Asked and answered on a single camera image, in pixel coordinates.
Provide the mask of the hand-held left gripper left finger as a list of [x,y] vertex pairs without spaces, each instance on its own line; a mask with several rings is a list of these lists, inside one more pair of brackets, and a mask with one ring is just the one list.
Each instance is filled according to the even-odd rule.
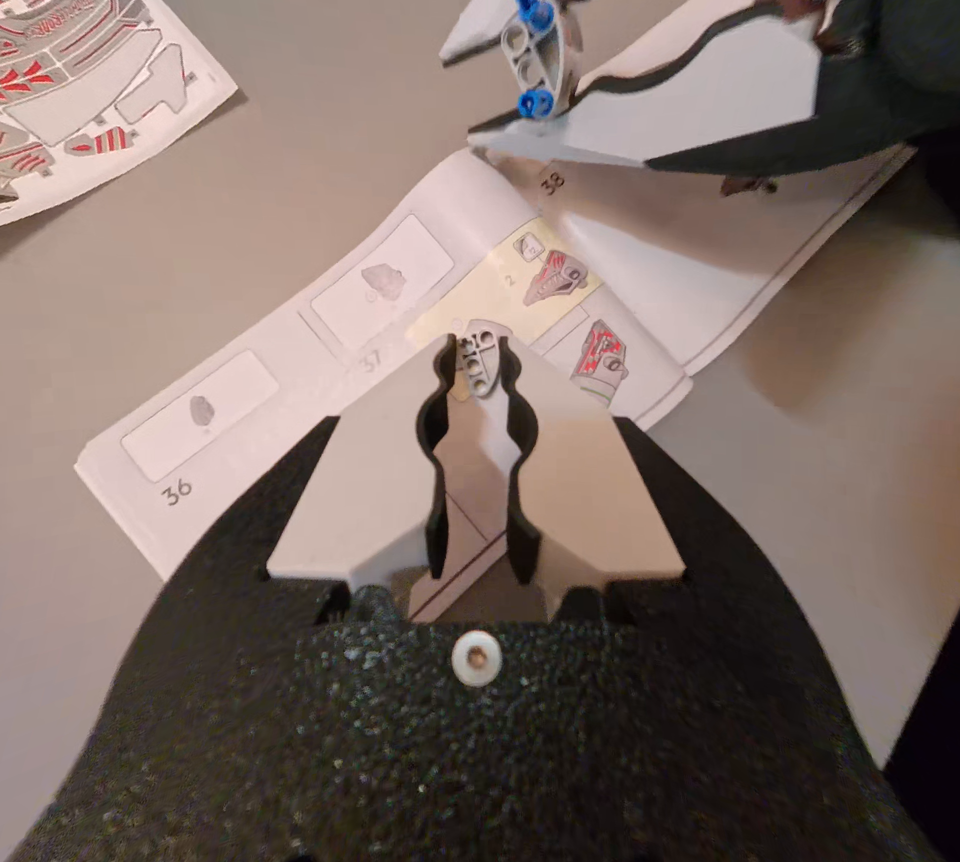
[[439,442],[458,344],[429,343],[355,400],[328,440],[267,562],[274,579],[389,587],[399,573],[443,575],[450,519]]

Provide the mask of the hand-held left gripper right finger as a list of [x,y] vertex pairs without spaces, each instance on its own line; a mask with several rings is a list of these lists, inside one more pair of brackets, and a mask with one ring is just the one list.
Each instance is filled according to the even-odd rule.
[[535,586],[548,618],[575,590],[674,582],[686,565],[654,504],[618,419],[522,342],[500,336],[499,376],[510,468],[510,567]]

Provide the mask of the grey toy brick with holes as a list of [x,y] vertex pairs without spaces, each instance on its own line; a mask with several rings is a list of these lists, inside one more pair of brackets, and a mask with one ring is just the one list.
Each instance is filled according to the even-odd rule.
[[500,34],[500,46],[520,94],[528,88],[539,87],[548,88],[554,94],[555,109],[548,119],[567,111],[573,102],[582,77],[584,48],[576,14],[563,1],[551,1],[556,18],[550,31],[531,34],[519,21],[516,9]]

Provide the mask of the small grey curved toy brick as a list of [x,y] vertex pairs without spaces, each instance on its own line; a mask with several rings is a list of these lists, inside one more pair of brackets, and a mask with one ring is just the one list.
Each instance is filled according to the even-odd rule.
[[498,386],[498,330],[492,324],[477,324],[457,339],[457,363],[453,399],[486,400]]

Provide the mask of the grey desk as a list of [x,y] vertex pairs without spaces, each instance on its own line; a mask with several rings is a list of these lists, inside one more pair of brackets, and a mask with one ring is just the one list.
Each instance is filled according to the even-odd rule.
[[[345,256],[466,128],[469,0],[164,0],[239,86],[158,157],[2,227],[2,860],[84,748],[162,581],[86,443]],[[889,757],[958,607],[958,227],[917,167],[801,269],[652,436],[791,587]]]

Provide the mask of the white instruction booklet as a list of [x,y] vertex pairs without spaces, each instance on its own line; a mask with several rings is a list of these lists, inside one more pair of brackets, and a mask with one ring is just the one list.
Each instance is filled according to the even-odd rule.
[[906,165],[895,147],[723,196],[713,176],[465,150],[292,299],[81,451],[162,579],[328,415],[488,317],[649,428]]

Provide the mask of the person's dark clothing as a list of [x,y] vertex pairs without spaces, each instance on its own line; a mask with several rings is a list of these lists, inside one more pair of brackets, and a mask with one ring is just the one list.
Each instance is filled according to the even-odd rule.
[[959,616],[886,762],[884,777],[947,861],[959,859]]

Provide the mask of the red grey sticker sheet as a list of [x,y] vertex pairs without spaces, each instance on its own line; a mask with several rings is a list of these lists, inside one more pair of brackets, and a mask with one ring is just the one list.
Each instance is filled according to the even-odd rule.
[[1,0],[1,224],[157,155],[237,90],[162,0]]

